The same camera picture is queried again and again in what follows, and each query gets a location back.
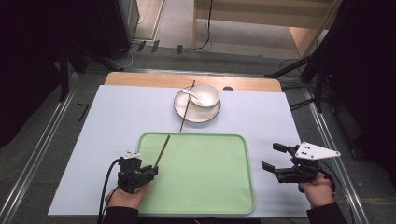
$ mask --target human hand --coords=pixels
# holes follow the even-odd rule
[[[300,183],[304,190],[306,199],[311,203],[312,208],[334,203],[332,198],[332,181],[321,172],[311,183]]]
[[[107,194],[105,201],[107,203],[107,207],[130,207],[138,210],[139,204],[148,190],[149,184],[142,186],[133,194],[127,193],[123,189],[117,188],[114,193],[114,190],[111,190],[110,193]]]

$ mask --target robotic arm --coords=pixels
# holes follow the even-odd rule
[[[118,184],[125,192],[134,193],[135,189],[149,183],[158,174],[158,166],[140,167],[142,160],[137,157],[141,155],[140,153],[128,153],[120,162]]]
[[[262,161],[262,169],[275,175],[279,183],[308,183],[316,179],[318,172],[325,174],[332,181],[332,192],[335,192],[335,184],[332,176],[326,173],[318,165],[318,160],[338,157],[341,154],[325,147],[318,147],[306,142],[300,146],[286,147],[279,143],[273,143],[273,149],[283,153],[289,152],[292,156],[291,168],[276,169],[275,166]]]

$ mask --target black equipment stand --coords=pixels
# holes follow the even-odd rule
[[[80,44],[63,44],[60,49],[60,72],[61,72],[61,97],[59,102],[62,102],[69,93],[69,75],[67,68],[67,61],[69,61],[76,72],[85,73],[87,70],[87,64],[85,64],[84,59],[81,57],[81,53],[85,54],[98,63],[102,64],[110,71],[123,71],[123,68],[117,67],[115,64],[106,61],[99,55],[93,53],[89,49],[81,46]]]
[[[306,68],[300,75],[300,80],[303,83],[308,83],[312,80],[315,74],[318,74],[317,86],[314,95],[314,103],[318,109],[318,112],[321,113],[322,110],[320,108],[320,100],[322,94],[322,87],[324,78],[328,75],[327,73],[329,72],[329,69],[327,67],[327,55],[331,53],[332,46],[337,44],[336,41],[337,39],[339,39],[338,36],[344,35],[341,34],[343,21],[347,19],[351,10],[355,8],[357,2],[357,0],[343,1],[339,8],[337,17],[335,18],[335,21],[332,24],[331,29],[329,30],[329,33],[326,34],[326,36],[323,38],[323,41],[319,44],[317,49],[312,54],[285,67],[280,71],[277,71],[273,74],[265,75],[265,77],[278,78],[306,64]]]

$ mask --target table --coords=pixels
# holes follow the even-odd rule
[[[215,0],[211,20],[288,26],[300,56],[329,29],[342,0]],[[196,20],[207,19],[210,0],[194,0],[192,44]]]
[[[276,168],[291,167],[290,155],[272,150],[274,142],[288,146],[301,143],[286,96],[279,92],[279,83],[264,78],[190,75],[109,74],[106,85],[95,96],[49,215],[96,215],[109,164],[126,150],[136,148],[143,133],[178,132],[182,118],[172,108],[173,98],[180,87],[189,86],[194,79],[196,84],[210,83],[220,90],[223,86],[235,89],[219,91],[222,108],[214,119],[206,123],[186,122],[183,132],[236,133],[245,137],[256,205],[250,214],[242,217],[306,217],[309,202],[297,190],[297,184],[278,184],[272,174],[261,168],[261,161]],[[117,171],[113,169],[110,175],[107,192],[116,186]]]

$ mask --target metal frame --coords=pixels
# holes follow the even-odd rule
[[[262,77],[260,75],[250,75],[250,74],[231,74],[231,73],[208,73],[208,72],[189,72],[189,71],[174,71],[174,70],[152,70],[152,69],[134,69],[128,72],[138,72],[138,73],[162,73],[162,74],[181,74],[181,75],[198,75],[198,76],[221,76],[221,77]],[[47,125],[46,130],[43,132],[39,142],[37,143],[32,156],[29,161],[26,163],[20,177],[17,182],[14,184],[11,192],[7,196],[6,203],[4,204],[1,212],[0,212],[0,222],[4,224],[11,223],[12,218],[17,211],[21,199],[23,198],[26,190],[28,189],[35,172],[44,158],[44,155],[47,151],[47,148],[50,144],[50,141],[55,134],[59,123],[61,122],[64,113],[67,107],[70,104],[71,99],[76,90],[76,86],[78,84],[78,74],[74,73],[70,78],[70,92],[65,97],[62,103],[59,103],[52,118]],[[307,99],[311,98],[311,93],[307,88],[304,88],[304,94]],[[334,141],[332,140],[332,136],[327,127],[325,118],[320,114],[315,105],[311,103],[310,109],[312,115],[318,125],[318,130],[321,134],[321,137],[324,141],[325,147],[337,150]],[[352,185],[352,182],[347,173],[346,167],[344,166],[341,158],[332,158],[332,165],[335,170],[335,173],[340,178],[342,185],[345,189],[345,196],[349,202],[350,207],[352,208],[352,212],[357,223],[369,223],[369,220],[364,212],[364,209],[361,204],[361,199],[358,196],[357,191]]]
[[[35,176],[35,172],[37,171],[40,162],[46,154],[51,139],[58,129],[58,125],[61,122],[67,107],[69,107],[77,83],[78,75],[77,73],[74,73],[70,78],[70,92],[65,96],[62,102],[58,103],[46,129],[35,146],[35,150],[33,151],[29,161],[26,163],[20,177],[15,182],[11,192],[7,196],[6,202],[0,212],[0,222],[2,224],[11,223],[26,190],[29,188],[32,179]]]
[[[311,99],[313,97],[312,93],[306,87],[304,87],[304,95],[306,99]],[[332,140],[332,135],[330,134],[323,114],[318,112],[314,103],[310,103],[309,107],[311,109],[315,122],[318,125],[318,130],[323,139],[325,147],[338,151],[334,141]],[[339,177],[341,184],[344,187],[345,197],[349,203],[349,206],[352,209],[356,223],[370,223],[361,204],[361,198],[353,187],[352,181],[349,178],[347,169],[344,166],[341,158],[331,158],[330,160],[332,161],[332,166],[335,174]]]

